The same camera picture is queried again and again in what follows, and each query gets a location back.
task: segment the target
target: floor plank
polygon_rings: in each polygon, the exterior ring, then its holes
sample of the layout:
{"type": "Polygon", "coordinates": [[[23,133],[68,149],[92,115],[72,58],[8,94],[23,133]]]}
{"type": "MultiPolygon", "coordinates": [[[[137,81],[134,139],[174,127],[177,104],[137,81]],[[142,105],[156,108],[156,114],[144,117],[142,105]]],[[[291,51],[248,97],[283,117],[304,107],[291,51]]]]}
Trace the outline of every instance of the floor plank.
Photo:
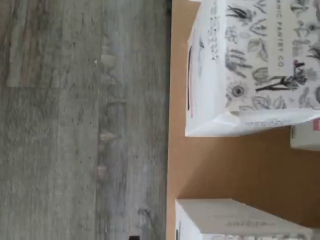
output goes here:
{"type": "Polygon", "coordinates": [[[100,75],[102,0],[65,0],[62,89],[97,89],[100,75]]]}
{"type": "Polygon", "coordinates": [[[165,239],[170,17],[166,0],[103,2],[97,239],[165,239]]]}
{"type": "Polygon", "coordinates": [[[57,89],[0,89],[0,239],[51,239],[57,89]]]}
{"type": "Polygon", "coordinates": [[[59,86],[63,4],[63,0],[1,1],[1,85],[59,86]]]}
{"type": "Polygon", "coordinates": [[[95,239],[98,97],[62,90],[54,169],[52,239],[95,239]]]}

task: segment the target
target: white label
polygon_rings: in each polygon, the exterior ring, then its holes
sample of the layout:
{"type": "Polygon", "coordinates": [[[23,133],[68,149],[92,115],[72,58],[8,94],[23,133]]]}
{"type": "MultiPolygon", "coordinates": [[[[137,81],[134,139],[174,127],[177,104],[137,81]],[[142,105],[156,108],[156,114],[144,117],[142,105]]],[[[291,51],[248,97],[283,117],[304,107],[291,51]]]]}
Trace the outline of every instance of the white label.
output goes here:
{"type": "Polygon", "coordinates": [[[273,76],[291,76],[294,72],[292,41],[296,22],[288,0],[266,0],[268,71],[273,76]]]}

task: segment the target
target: white paper bag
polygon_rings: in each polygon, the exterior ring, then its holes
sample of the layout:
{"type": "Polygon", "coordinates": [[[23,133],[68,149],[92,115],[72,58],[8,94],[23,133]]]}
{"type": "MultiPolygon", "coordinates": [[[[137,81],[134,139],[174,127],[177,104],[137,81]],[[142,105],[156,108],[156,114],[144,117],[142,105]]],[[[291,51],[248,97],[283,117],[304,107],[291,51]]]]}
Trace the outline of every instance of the white paper bag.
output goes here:
{"type": "Polygon", "coordinates": [[[231,199],[179,199],[177,240],[311,240],[316,231],[231,199]]]}
{"type": "Polygon", "coordinates": [[[320,118],[292,126],[291,147],[320,151],[320,118]]]}
{"type": "Polygon", "coordinates": [[[319,6],[202,0],[188,40],[186,136],[238,136],[320,117],[319,6]]]}

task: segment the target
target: black and white pattern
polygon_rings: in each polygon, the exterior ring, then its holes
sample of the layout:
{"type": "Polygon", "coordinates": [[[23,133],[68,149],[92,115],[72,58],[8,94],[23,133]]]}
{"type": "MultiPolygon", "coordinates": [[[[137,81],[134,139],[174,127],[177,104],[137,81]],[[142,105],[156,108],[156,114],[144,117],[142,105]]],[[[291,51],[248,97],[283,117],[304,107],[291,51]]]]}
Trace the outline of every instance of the black and white pattern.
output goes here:
{"type": "Polygon", "coordinates": [[[320,0],[279,4],[281,7],[268,0],[226,1],[226,106],[233,111],[320,108],[320,0]],[[292,41],[268,39],[273,31],[268,29],[270,4],[276,14],[283,15],[278,27],[289,28],[292,41]],[[287,15],[294,21],[288,22],[287,15]],[[269,58],[279,55],[278,64],[283,64],[285,49],[291,51],[287,71],[291,74],[275,75],[270,72],[269,58]]]}

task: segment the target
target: red label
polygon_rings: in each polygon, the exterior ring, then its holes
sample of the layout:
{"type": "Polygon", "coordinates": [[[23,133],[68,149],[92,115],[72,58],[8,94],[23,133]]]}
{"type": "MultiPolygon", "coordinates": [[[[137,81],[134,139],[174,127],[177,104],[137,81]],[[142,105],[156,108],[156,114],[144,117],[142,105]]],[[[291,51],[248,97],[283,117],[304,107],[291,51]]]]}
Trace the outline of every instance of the red label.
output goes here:
{"type": "Polygon", "coordinates": [[[313,120],[313,131],[320,131],[320,118],[313,120]]]}

